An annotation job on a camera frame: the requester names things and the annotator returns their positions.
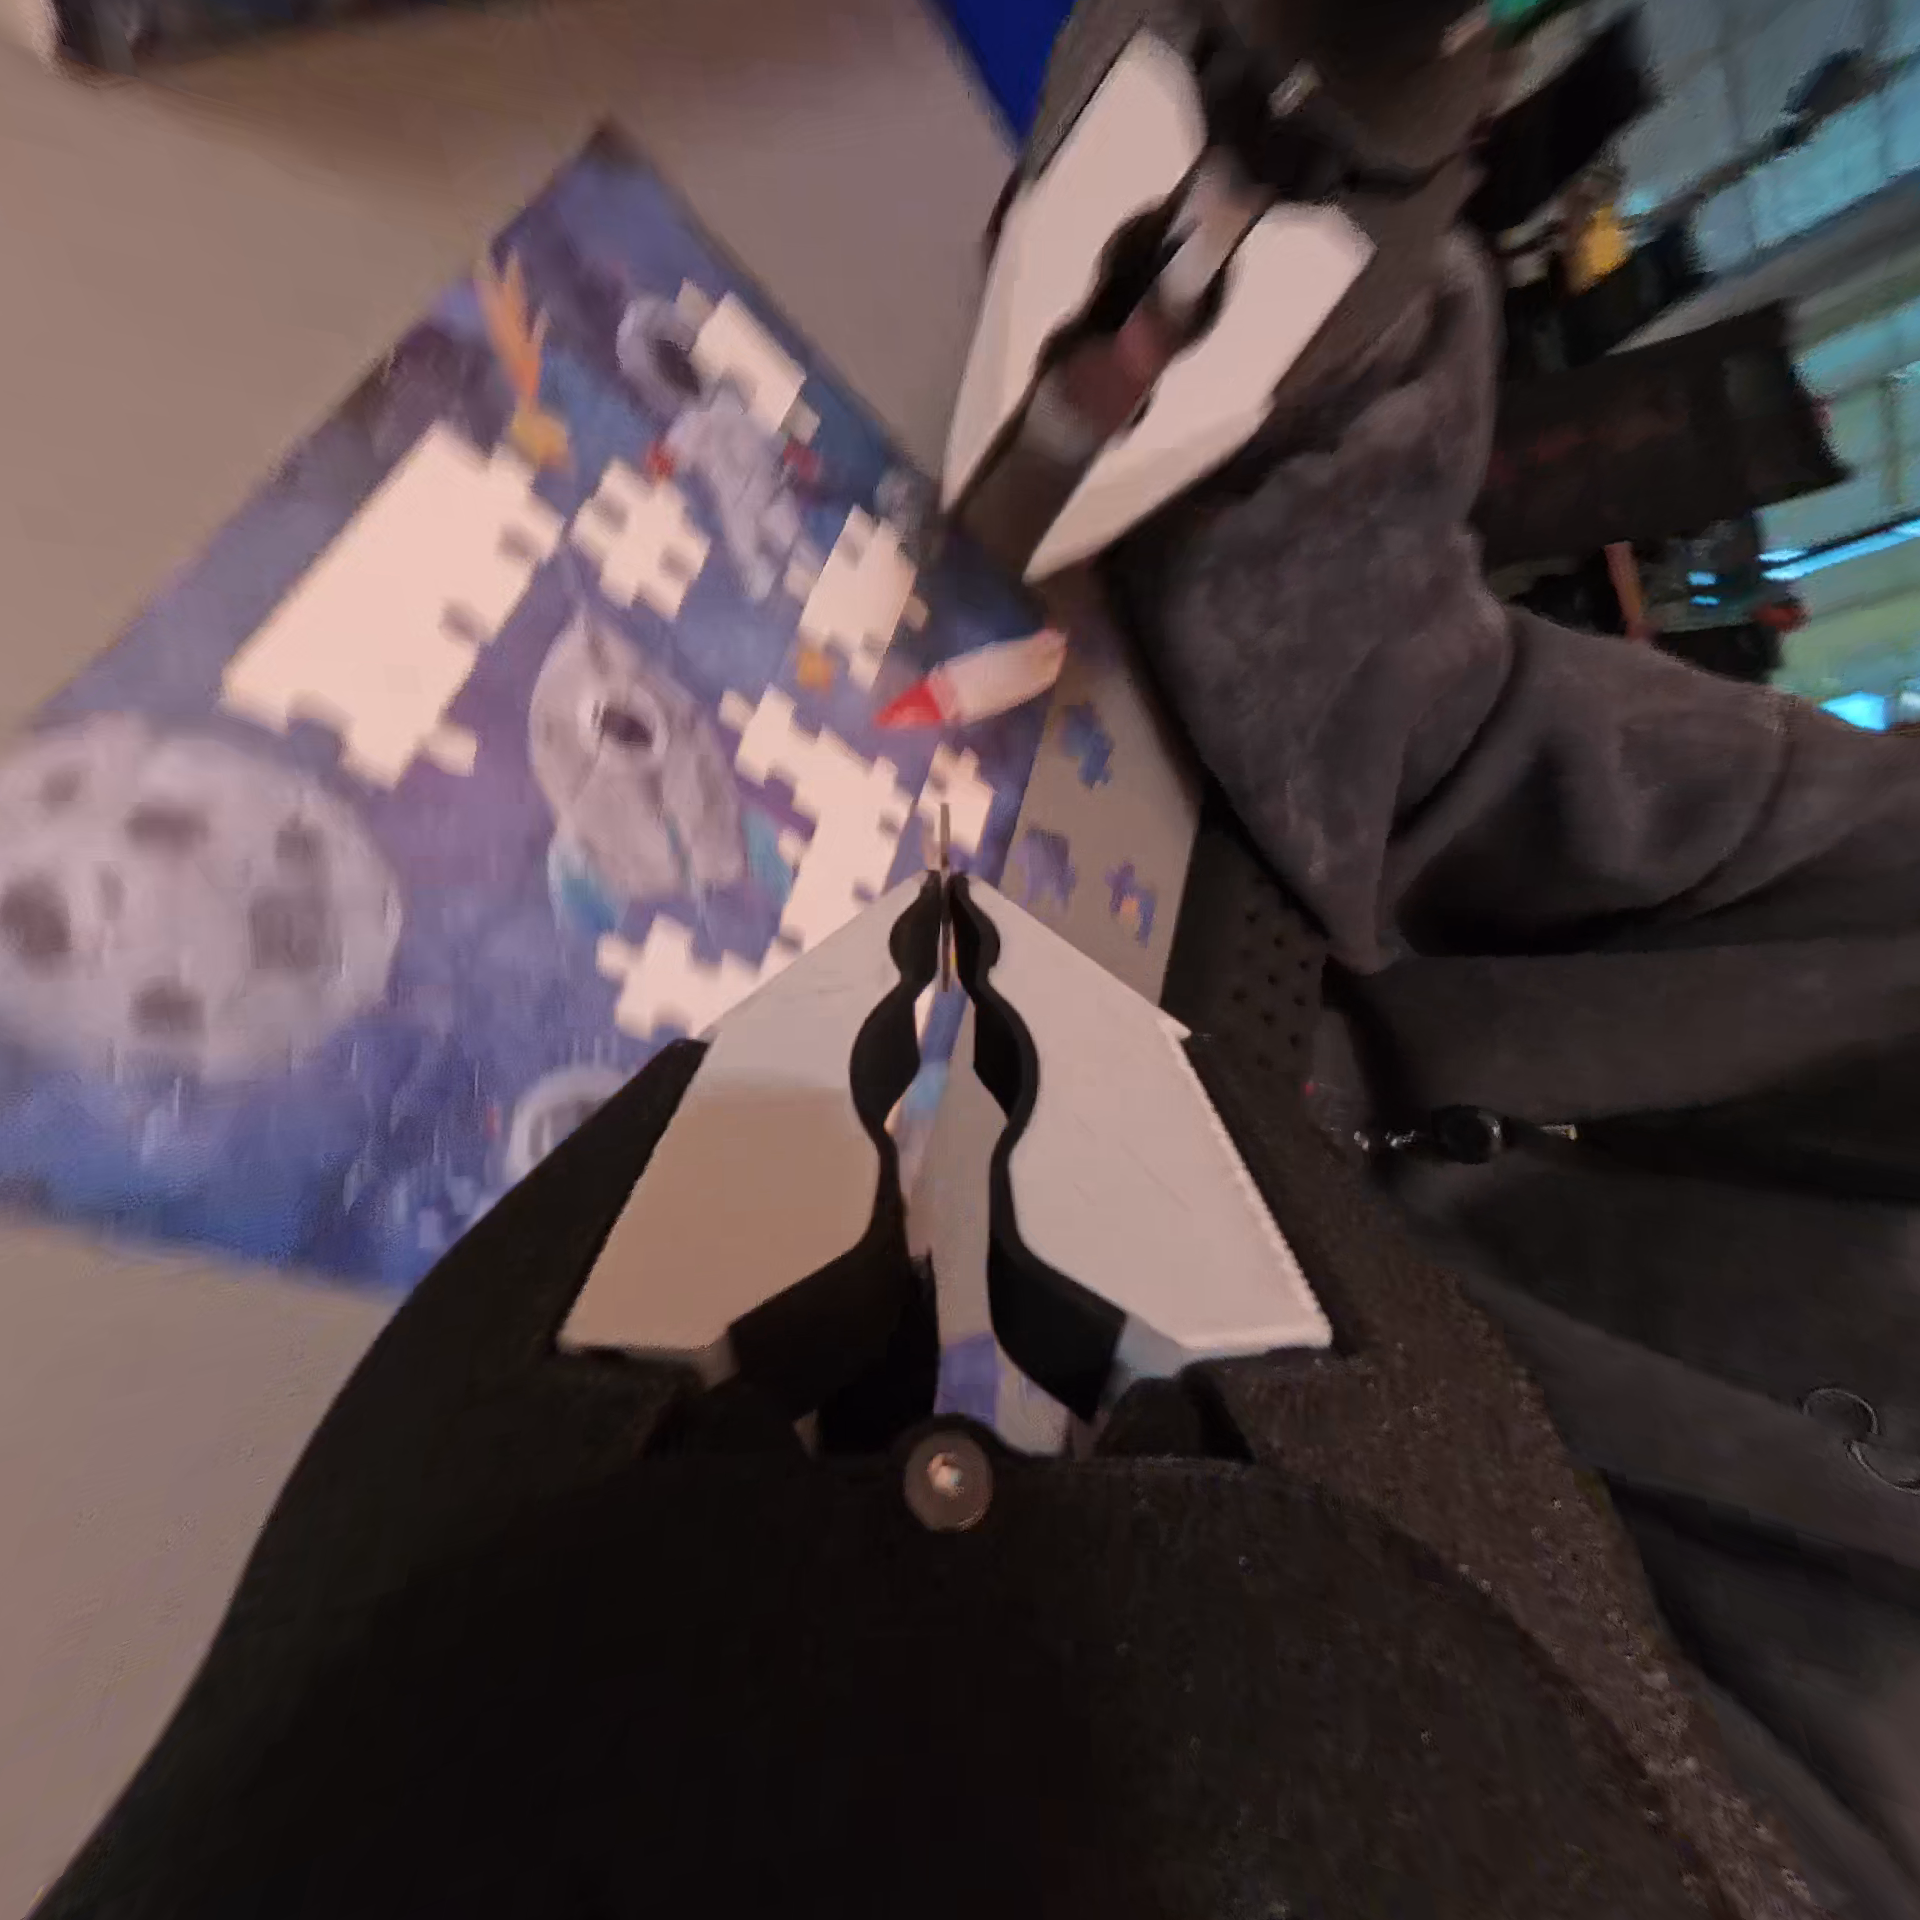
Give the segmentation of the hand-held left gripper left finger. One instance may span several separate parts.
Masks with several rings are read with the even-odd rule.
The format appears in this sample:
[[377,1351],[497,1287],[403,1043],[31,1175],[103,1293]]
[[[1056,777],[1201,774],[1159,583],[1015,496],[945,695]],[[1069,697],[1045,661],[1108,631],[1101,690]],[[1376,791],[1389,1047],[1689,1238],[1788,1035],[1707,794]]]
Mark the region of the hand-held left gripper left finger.
[[937,1306],[892,1117],[921,1072],[943,880],[856,911],[699,1042],[559,1349],[745,1384],[852,1433],[928,1402]]

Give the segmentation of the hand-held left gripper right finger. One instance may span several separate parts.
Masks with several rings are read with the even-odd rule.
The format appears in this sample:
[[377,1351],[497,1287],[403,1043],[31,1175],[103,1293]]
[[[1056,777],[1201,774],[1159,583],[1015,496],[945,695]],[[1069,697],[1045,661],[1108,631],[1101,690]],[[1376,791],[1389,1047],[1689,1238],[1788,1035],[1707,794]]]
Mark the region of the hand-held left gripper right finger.
[[1000,1115],[987,1291],[1015,1368],[1092,1421],[1137,1379],[1331,1352],[1189,1025],[985,881],[948,881],[948,925]]

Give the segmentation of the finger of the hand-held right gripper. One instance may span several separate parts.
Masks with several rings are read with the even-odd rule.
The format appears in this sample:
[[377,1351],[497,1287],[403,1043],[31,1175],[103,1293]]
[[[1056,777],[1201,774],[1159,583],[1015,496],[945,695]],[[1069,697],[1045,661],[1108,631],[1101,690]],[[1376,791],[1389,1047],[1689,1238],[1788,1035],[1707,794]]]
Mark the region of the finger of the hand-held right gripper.
[[999,218],[950,409],[943,514],[964,510],[997,465],[1051,365],[1092,320],[1120,245],[1175,210],[1206,146],[1185,54],[1137,30]]
[[1335,205],[1267,210],[1221,274],[1211,322],[1103,441],[1036,542],[1024,579],[1092,559],[1239,453],[1371,255],[1371,239]]

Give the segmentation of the space jigsaw puzzle board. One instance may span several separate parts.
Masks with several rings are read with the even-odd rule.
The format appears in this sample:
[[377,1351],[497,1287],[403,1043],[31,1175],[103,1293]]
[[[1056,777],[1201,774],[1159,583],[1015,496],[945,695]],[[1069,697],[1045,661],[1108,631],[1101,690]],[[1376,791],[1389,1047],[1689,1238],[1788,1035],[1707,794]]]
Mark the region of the space jigsaw puzzle board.
[[5,1216],[406,1288],[1017,839],[1064,639],[588,141],[7,744]]

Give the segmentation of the beige desk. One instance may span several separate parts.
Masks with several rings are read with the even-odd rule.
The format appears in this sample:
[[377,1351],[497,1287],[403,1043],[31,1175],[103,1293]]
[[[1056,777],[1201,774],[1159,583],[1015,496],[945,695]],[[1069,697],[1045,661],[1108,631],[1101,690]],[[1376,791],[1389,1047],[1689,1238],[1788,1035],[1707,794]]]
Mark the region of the beige desk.
[[[921,464],[1013,138],[928,5],[432,7],[91,79],[5,48],[5,726],[616,121]],[[5,1222],[3,1905],[175,1707],[393,1298]]]

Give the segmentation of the blue plastic bin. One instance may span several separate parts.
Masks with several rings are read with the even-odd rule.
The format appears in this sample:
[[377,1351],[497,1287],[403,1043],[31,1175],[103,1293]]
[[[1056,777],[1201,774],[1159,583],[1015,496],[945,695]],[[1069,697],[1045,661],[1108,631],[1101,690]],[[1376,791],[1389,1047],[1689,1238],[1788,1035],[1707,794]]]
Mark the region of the blue plastic bin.
[[928,1],[1000,122],[1025,136],[1071,1]]

